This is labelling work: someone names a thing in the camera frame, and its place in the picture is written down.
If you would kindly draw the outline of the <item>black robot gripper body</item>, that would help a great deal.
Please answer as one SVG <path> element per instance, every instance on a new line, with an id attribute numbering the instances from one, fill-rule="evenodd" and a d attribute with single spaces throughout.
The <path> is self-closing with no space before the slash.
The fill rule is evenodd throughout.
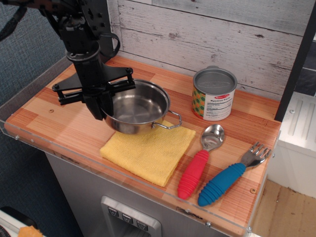
<path id="1" fill-rule="evenodd" d="M 84 102 L 84 95 L 96 97 L 100 105 L 103 91 L 110 92 L 113 97 L 117 92 L 135 88 L 131 68 L 107 66 L 98 53 L 67 53 L 66 56 L 73 63 L 76 73 L 52 87 L 61 105 Z"/>

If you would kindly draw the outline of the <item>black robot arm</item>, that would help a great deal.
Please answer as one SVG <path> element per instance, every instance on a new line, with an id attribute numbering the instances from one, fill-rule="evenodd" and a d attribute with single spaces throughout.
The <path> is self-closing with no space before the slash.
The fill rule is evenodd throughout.
<path id="1" fill-rule="evenodd" d="M 55 84 L 61 105 L 81 101 L 92 115 L 103 120 L 114 114 L 112 97 L 117 92 L 135 88 L 131 68 L 110 67 L 101 61 L 101 37 L 117 35 L 97 28 L 97 13 L 87 0 L 25 0 L 24 7 L 37 8 L 45 16 L 66 48 L 76 74 Z"/>

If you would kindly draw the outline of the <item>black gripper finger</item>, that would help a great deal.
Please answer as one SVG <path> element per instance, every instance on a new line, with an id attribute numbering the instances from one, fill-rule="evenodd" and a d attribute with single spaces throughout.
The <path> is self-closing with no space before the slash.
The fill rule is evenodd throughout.
<path id="1" fill-rule="evenodd" d="M 95 119 L 103 120 L 104 114 L 100 108 L 98 100 L 96 97 L 84 95 L 83 96 L 84 103 L 86 104 L 89 111 L 92 113 Z"/>
<path id="2" fill-rule="evenodd" d="M 114 107 L 113 107 L 113 99 L 112 95 L 108 91 L 103 91 L 100 96 L 100 109 L 101 115 L 106 118 L 107 116 L 113 116 L 114 114 Z"/>

